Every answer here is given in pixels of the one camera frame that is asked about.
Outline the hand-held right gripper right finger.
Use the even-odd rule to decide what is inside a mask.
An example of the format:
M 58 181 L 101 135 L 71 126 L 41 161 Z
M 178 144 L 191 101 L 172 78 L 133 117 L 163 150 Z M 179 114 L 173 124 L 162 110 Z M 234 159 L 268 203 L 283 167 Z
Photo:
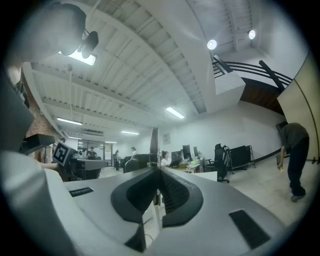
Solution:
M 272 256 L 286 237 L 285 226 L 266 208 L 237 189 L 194 174 L 163 169 L 173 185 L 188 190 L 186 203 L 163 217 L 147 249 L 149 256 Z

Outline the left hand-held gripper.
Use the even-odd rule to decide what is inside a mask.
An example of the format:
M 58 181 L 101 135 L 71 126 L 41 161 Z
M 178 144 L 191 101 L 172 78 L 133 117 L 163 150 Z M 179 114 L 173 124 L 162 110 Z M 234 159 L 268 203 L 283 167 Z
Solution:
M 54 163 L 65 167 L 70 163 L 70 158 L 76 153 L 76 150 L 59 141 L 52 155 Z

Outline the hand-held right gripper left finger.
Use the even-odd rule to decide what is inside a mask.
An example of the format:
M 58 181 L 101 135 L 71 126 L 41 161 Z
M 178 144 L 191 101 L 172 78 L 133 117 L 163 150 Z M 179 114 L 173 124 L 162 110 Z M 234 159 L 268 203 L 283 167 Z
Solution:
M 106 178 L 66 183 L 80 216 L 71 238 L 82 253 L 144 253 L 143 215 L 157 194 L 160 172 L 147 167 Z

